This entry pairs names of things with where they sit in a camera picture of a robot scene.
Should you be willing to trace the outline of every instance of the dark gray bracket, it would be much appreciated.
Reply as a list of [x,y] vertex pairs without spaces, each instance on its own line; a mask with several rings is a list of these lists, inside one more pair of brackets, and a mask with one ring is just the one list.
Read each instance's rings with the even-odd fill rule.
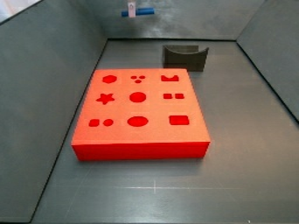
[[210,48],[199,52],[198,45],[164,45],[163,67],[186,68],[190,72],[203,72]]

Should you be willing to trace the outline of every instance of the gray panel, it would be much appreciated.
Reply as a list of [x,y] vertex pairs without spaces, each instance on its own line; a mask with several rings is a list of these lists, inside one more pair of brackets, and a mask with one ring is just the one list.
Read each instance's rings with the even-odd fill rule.
[[299,120],[299,1],[268,0],[238,43]]
[[120,17],[127,0],[92,0],[110,38],[236,39],[264,0],[138,0],[136,6],[154,7],[155,14]]
[[30,221],[106,37],[82,1],[0,26],[0,221]]
[[236,43],[108,41],[98,68],[163,67],[163,45],[210,48],[191,73],[206,158],[82,163],[75,121],[34,223],[299,222],[298,124]]

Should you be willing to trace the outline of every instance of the red shape sorter box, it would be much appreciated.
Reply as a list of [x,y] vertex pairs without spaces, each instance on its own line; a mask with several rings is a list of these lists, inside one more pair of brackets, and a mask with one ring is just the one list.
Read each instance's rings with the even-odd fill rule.
[[71,142],[79,160],[202,158],[210,142],[186,69],[96,70]]

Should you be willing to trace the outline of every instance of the circular hole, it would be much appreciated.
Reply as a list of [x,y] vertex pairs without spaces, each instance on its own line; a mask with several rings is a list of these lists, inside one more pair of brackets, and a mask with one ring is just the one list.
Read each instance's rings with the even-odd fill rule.
[[111,125],[114,124],[114,120],[107,119],[107,120],[103,122],[103,124],[104,124],[106,126],[111,126]]
[[132,116],[128,120],[127,123],[134,126],[134,127],[142,127],[146,126],[148,123],[148,120],[143,116]]
[[130,95],[131,102],[143,102],[146,100],[146,94],[142,92],[135,92]]

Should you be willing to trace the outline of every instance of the blue object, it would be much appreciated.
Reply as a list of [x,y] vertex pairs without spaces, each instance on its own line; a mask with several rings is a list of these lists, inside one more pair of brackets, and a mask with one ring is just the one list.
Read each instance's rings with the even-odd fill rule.
[[[152,15],[155,14],[155,8],[140,8],[135,10],[135,14],[138,16],[143,16],[143,15]],[[128,17],[128,10],[123,10],[122,11],[122,17],[126,18]]]

